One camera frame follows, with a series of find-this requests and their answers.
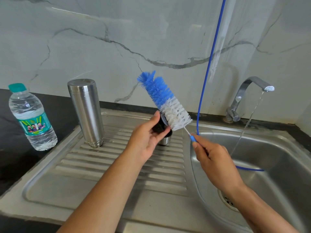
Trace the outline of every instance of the left hand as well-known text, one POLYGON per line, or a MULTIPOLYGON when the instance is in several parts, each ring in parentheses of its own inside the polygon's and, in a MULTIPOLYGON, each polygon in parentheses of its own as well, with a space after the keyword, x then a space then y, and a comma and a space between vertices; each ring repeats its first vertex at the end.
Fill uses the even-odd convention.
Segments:
POLYGON ((152 128, 160 120, 160 112, 156 111, 154 116, 146 123, 136 127, 132 132, 131 138, 127 143, 125 151, 137 155, 138 159, 144 164, 152 155, 157 143, 164 138, 170 131, 167 127, 162 133, 153 132, 152 128))

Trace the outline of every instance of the stainless steel bottle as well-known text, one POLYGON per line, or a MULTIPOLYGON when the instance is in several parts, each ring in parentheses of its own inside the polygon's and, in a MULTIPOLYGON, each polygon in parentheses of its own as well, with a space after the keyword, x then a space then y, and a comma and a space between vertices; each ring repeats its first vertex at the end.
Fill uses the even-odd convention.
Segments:
POLYGON ((95 81, 92 79, 75 79, 69 81, 67 86, 85 140, 93 148, 101 146, 104 138, 104 127, 95 81))

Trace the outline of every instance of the black countertop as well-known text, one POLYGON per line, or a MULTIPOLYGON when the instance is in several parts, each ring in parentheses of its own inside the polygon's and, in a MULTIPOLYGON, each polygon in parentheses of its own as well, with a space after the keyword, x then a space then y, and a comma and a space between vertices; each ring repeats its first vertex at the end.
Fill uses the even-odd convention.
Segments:
MULTIPOLYGON (((78 125, 78 119, 69 97, 35 94, 42 102, 51 122, 58 142, 61 142, 78 125)), ((30 145, 17 120, 11 113, 8 101, 9 90, 0 89, 0 195, 5 193, 16 181, 28 172, 49 151, 36 151, 30 145)), ((156 109, 100 102, 101 108, 153 114, 156 109)), ((196 113, 190 113, 196 119, 196 113)), ((222 123, 223 116, 200 114, 200 120, 222 123)), ((244 127, 247 119, 241 119, 236 126, 244 127)), ((296 125, 252 120, 250 127, 287 131, 300 144, 311 152, 311 137, 302 132, 296 125)), ((59 225, 17 219, 0 215, 0 232, 56 232, 59 225)))

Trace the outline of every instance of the blue bristles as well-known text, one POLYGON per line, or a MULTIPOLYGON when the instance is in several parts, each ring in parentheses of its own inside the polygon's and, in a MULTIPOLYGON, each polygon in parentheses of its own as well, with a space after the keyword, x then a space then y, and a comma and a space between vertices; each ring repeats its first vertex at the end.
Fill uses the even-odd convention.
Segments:
POLYGON ((152 73, 143 72, 137 81, 142 83, 142 87, 146 89, 154 104, 160 109, 169 98, 174 97, 174 94, 167 87, 162 77, 153 79, 155 73, 155 71, 152 73))

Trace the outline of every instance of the blue brush handle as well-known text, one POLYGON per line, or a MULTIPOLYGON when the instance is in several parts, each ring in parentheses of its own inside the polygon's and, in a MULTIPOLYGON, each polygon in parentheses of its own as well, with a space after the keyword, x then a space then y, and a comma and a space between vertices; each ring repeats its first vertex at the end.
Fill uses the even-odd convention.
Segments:
POLYGON ((191 140, 192 142, 197 142, 196 139, 194 138, 194 136, 190 136, 190 140, 191 140))

